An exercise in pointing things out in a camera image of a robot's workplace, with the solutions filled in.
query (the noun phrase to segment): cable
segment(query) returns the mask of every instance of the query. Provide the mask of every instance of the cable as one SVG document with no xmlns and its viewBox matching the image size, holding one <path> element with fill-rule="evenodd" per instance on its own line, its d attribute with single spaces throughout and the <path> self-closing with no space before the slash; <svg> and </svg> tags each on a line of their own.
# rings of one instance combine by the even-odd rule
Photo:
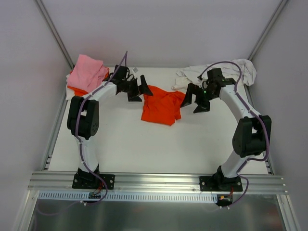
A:
<svg viewBox="0 0 308 231">
<path fill-rule="evenodd" d="M 237 92 L 237 86 L 238 86 L 240 80 L 242 79 L 242 75 L 243 75 L 242 70 L 241 70 L 241 67 L 240 67 L 238 64 L 236 64 L 236 63 L 234 63 L 234 62 L 231 62 L 231 61 L 220 61 L 220 62 L 217 62 L 217 63 L 213 63 L 213 64 L 211 64 L 210 66 L 208 66 L 208 67 L 201 73 L 201 75 L 200 75 L 198 78 L 199 78 L 199 79 L 202 79 L 202 75 L 203 75 L 210 67 L 212 67 L 212 66 L 214 66 L 214 65 L 217 65 L 217 64 L 224 64 L 224 63 L 228 63 L 228 64 L 235 65 L 235 66 L 239 69 L 239 71 L 240 71 L 240 76 L 239 76 L 239 78 L 237 79 L 237 81 L 236 81 L 236 83 L 235 83 L 235 86 L 234 86 L 235 95 L 239 98 L 239 100 L 242 102 L 242 104 L 245 106 L 245 108 L 248 110 L 248 112 L 249 112 L 253 117 L 255 117 L 255 118 L 259 121 L 259 123 L 261 124 L 262 129 L 263 129 L 263 132 L 264 132 L 265 144 L 266 144 L 266 152 L 265 152 L 264 158 L 262 158 L 262 159 L 248 158 L 248 159 L 245 160 L 245 162 L 244 162 L 244 163 L 239 167 L 239 169 L 236 171 L 237 176 L 239 176 L 240 178 L 246 180 L 246 188 L 245 188 L 243 194 L 242 194 L 236 201 L 234 201 L 234 202 L 231 204 L 231 205 L 233 206 L 234 204 L 238 203 L 238 201 L 240 201 L 240 200 L 246 195 L 246 193 L 247 193 L 247 191 L 248 191 L 248 186 L 249 186 L 249 180 L 248 180 L 248 178 L 247 178 L 247 177 L 244 177 L 244 176 L 242 176 L 242 175 L 240 175 L 239 172 L 244 168 L 244 166 L 247 164 L 247 162 L 248 162 L 249 160 L 255 160 L 255 161 L 259 161 L 259 162 L 262 162 L 262 161 L 267 160 L 267 158 L 269 157 L 269 154 L 270 154 L 270 149 L 269 149 L 269 148 L 270 148 L 270 144 L 269 144 L 270 141 L 269 141 L 269 136 L 268 136 L 268 133 L 267 133 L 265 124 L 264 124 L 264 122 L 262 121 L 262 119 L 261 119 L 256 113 L 254 113 L 254 112 L 251 110 L 251 108 L 248 106 L 248 104 L 245 102 L 245 100 L 244 100 L 244 99 L 241 97 L 241 95 Z"/>
<path fill-rule="evenodd" d="M 125 65 L 126 65 L 126 62 L 127 62 L 127 51 L 125 52 L 125 55 L 123 56 L 120 64 L 118 65 L 118 67 L 115 69 L 114 71 L 114 74 L 118 71 L 119 67 L 122 65 L 123 61 L 125 60 Z M 96 178 L 98 178 L 102 184 L 105 186 L 105 189 L 106 189 L 106 192 L 104 194 L 104 196 L 102 196 L 98 201 L 94 202 L 94 203 L 91 203 L 91 204 L 88 204 L 88 203 L 84 203 L 84 205 L 97 205 L 99 204 L 106 196 L 107 196 L 107 193 L 108 193 L 108 188 L 107 188 L 107 185 L 106 185 L 106 182 L 100 177 L 98 176 L 97 174 L 95 174 L 93 171 L 91 171 L 91 169 L 89 169 L 89 167 L 87 166 L 84 158 L 83 158 L 83 153 L 82 153 L 82 140 L 81 138 L 78 136 L 78 127 L 79 127 L 79 122 L 80 122 L 80 116 L 81 116 L 81 112 L 82 112 L 82 109 L 83 109 L 83 106 L 85 104 L 85 102 L 90 99 L 95 93 L 97 93 L 100 89 L 104 88 L 109 82 L 110 80 L 113 78 L 114 74 L 106 81 L 105 84 L 101 84 L 97 89 L 95 89 L 92 94 L 90 94 L 89 96 L 87 96 L 81 103 L 80 105 L 80 109 L 78 111 L 78 115 L 77 115 L 77 121 L 76 121 L 76 129 L 75 129 L 75 137 L 76 139 L 79 141 L 79 154 L 80 154 L 80 159 L 81 159 L 81 162 L 83 163 L 84 167 L 86 168 L 86 170 L 91 173 L 93 176 L 95 176 Z M 83 201 L 75 201 L 73 203 L 71 203 L 68 207 L 66 207 L 65 209 L 61 210 L 60 212 L 57 212 L 57 213 L 44 213 L 42 211 L 40 211 L 39 209 L 39 204 L 37 203 L 36 205 L 36 211 L 41 214 L 41 215 L 44 215 L 44 216 L 56 216 L 56 215 L 59 215 L 61 213 L 63 213 L 64 211 L 66 211 L 67 209 L 69 209 L 70 207 L 72 207 L 73 205 L 75 204 L 78 204 L 78 203 L 82 203 Z"/>
</svg>

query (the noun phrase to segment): vented metal strip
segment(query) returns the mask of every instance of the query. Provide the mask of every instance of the vented metal strip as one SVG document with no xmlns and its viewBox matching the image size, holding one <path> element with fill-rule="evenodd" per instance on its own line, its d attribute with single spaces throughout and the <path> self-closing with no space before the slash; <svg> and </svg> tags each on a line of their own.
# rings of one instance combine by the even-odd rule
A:
<svg viewBox="0 0 308 231">
<path fill-rule="evenodd" d="M 104 192 L 98 194 L 99 198 L 91 198 L 91 192 L 68 191 L 40 191 L 38 199 L 69 200 L 69 201 L 97 201 Z M 136 192 L 110 192 L 105 201 L 134 201 L 134 202 L 185 202 L 185 203 L 217 203 L 217 195 L 210 193 L 136 193 Z"/>
</svg>

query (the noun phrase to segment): white table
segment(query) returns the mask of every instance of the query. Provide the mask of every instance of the white table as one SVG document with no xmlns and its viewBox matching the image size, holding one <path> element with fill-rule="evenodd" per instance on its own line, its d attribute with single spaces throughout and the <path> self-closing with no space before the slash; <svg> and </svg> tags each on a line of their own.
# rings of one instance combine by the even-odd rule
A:
<svg viewBox="0 0 308 231">
<path fill-rule="evenodd" d="M 177 68 L 138 68 L 149 85 L 171 91 Z M 240 93 L 246 98 L 244 87 Z M 62 120 L 49 171 L 76 171 L 77 144 L 66 127 L 70 102 Z M 197 105 L 181 108 L 182 119 L 172 126 L 141 121 L 142 103 L 129 103 L 127 95 L 100 102 L 96 151 L 101 172 L 215 173 L 232 151 L 237 123 L 220 99 L 210 112 L 193 114 Z M 264 162 L 251 161 L 243 174 L 267 174 Z"/>
</svg>

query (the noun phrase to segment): folded red cloth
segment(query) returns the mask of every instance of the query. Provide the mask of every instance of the folded red cloth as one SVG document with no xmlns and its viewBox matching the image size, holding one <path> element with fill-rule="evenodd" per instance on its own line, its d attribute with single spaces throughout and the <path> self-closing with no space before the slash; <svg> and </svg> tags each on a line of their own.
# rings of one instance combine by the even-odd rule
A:
<svg viewBox="0 0 308 231">
<path fill-rule="evenodd" d="M 144 95 L 141 120 L 172 125 L 181 119 L 180 106 L 185 94 L 179 91 L 168 92 L 155 86 L 149 86 L 153 96 Z"/>
</svg>

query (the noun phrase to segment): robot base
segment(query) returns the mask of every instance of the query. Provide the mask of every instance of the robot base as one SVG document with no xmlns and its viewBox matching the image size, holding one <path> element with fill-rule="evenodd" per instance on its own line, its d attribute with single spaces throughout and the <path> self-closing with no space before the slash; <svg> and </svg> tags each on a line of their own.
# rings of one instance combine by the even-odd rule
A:
<svg viewBox="0 0 308 231">
<path fill-rule="evenodd" d="M 199 177 L 200 191 L 202 192 L 230 192 L 233 188 L 234 192 L 242 192 L 242 182 L 240 177 L 226 178 L 224 177 L 221 166 L 217 169 L 217 172 L 211 176 Z"/>
<path fill-rule="evenodd" d="M 106 183 L 108 190 L 113 190 L 115 185 L 115 175 L 113 174 L 100 174 L 99 166 L 94 171 L 96 175 L 99 175 Z M 74 175 L 73 189 L 98 189 L 101 181 L 89 172 L 84 172 L 78 168 L 77 173 Z"/>
</svg>

